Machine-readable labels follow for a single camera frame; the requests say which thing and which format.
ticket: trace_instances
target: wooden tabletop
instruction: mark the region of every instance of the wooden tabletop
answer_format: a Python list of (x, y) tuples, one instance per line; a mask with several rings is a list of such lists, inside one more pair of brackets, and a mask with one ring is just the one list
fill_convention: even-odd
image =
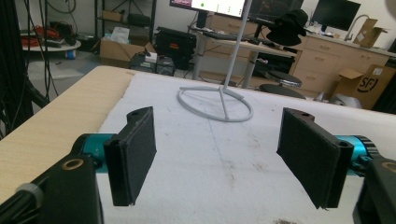
[(0, 203), (96, 133), (135, 71), (99, 66), (0, 141)]

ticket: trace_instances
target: desk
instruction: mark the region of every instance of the desk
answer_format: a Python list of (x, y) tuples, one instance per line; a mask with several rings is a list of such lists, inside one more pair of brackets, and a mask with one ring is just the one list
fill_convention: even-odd
[[(195, 57), (194, 72), (192, 75), (193, 80), (198, 79), (198, 76), (201, 72), (202, 57), (204, 57), (206, 41), (208, 39), (210, 41), (213, 41), (214, 44), (218, 44), (218, 45), (230, 46), (230, 47), (233, 47), (235, 45), (235, 41), (217, 40), (217, 39), (213, 39), (210, 37), (206, 37), (206, 36), (202, 35), (201, 33), (197, 33), (197, 35), (198, 35), (198, 47), (197, 47), (197, 53), (196, 53), (196, 57)], [(277, 56), (282, 56), (282, 57), (288, 57), (288, 58), (296, 56), (296, 54), (285, 51), (285, 50), (272, 49), (272, 48), (269, 48), (264, 45), (253, 45), (248, 42), (241, 42), (239, 45), (239, 48), (251, 50), (251, 53), (250, 53), (250, 56), (248, 59), (247, 69), (245, 70), (245, 78), (244, 78), (244, 82), (242, 83), (242, 88), (248, 87), (248, 85), (250, 83), (251, 76), (253, 74), (254, 65), (256, 64), (257, 56), (259, 55), (260, 52), (267, 53), (267, 54), (273, 54), (273, 55), (277, 55)]]
[[(108, 118), (124, 119), (111, 110), (134, 74), (97, 67), (2, 140), (0, 202), (67, 154), (80, 134), (98, 132)], [(316, 210), (275, 154), (284, 106), (315, 115), (330, 133), (365, 135), (383, 156), (396, 159), (393, 115), (234, 89), (252, 103), (255, 115), (246, 122), (224, 123), (198, 117), (178, 104), (176, 86), (202, 83), (136, 77), (128, 93), (132, 98), (123, 99), (129, 102), (127, 110), (154, 106), (158, 153), (134, 207), (112, 207), (106, 177), (98, 176), (107, 223), (352, 223), (361, 178), (346, 180), (338, 209)], [(102, 129), (117, 130), (106, 128), (106, 122)], [(159, 176), (163, 171), (173, 173)]]

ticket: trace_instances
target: cable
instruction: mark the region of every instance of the cable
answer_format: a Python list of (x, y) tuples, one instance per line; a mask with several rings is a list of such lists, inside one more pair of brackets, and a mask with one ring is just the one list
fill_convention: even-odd
[(69, 14), (69, 13), (72, 13), (72, 12), (74, 12), (74, 11), (76, 10), (76, 6), (77, 6), (76, 0), (73, 0), (73, 2), (74, 2), (73, 8), (72, 8), (72, 9), (69, 8), (68, 11), (61, 11), (60, 9), (54, 7), (54, 6), (53, 6), (50, 2), (48, 2), (48, 1), (47, 1), (47, 4), (48, 4), (53, 10), (55, 10), (55, 11), (57, 11), (57, 12), (59, 12), (59, 13), (62, 13), (62, 14)]

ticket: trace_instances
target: storage box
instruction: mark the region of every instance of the storage box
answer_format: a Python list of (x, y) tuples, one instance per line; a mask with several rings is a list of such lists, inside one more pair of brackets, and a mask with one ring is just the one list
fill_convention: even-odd
[(355, 97), (364, 109), (371, 109), (395, 73), (394, 68), (375, 64), (365, 74), (344, 69), (338, 73), (342, 78), (332, 95), (341, 93)]
[(353, 43), (359, 44), (362, 47), (371, 48), (383, 31), (383, 28), (374, 27), (376, 22), (377, 20), (367, 19), (356, 35)]
[(138, 52), (155, 52), (151, 43), (132, 41), (133, 44), (121, 44), (111, 40), (101, 40), (100, 58), (103, 65), (129, 68), (130, 61)]
[(122, 21), (122, 14), (116, 11), (102, 11), (102, 18), (109, 21)]

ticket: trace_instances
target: white table surface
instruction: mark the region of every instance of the white table surface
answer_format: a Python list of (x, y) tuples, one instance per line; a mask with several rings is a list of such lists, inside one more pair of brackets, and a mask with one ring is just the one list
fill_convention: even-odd
[[(233, 89), (251, 103), (254, 116), (226, 123), (180, 105), (178, 89), (185, 86), (197, 82), (138, 74), (110, 111), (100, 133), (119, 132), (128, 112), (153, 106), (158, 152), (136, 206), (113, 207), (107, 176), (98, 175), (106, 223), (353, 223), (362, 178), (347, 177), (339, 208), (317, 210), (276, 154), (283, 107), (314, 115), (332, 134), (369, 137), (383, 156), (396, 159), (396, 116)], [(214, 92), (183, 96), (207, 112), (221, 111)], [(231, 116), (246, 112), (228, 101)]]

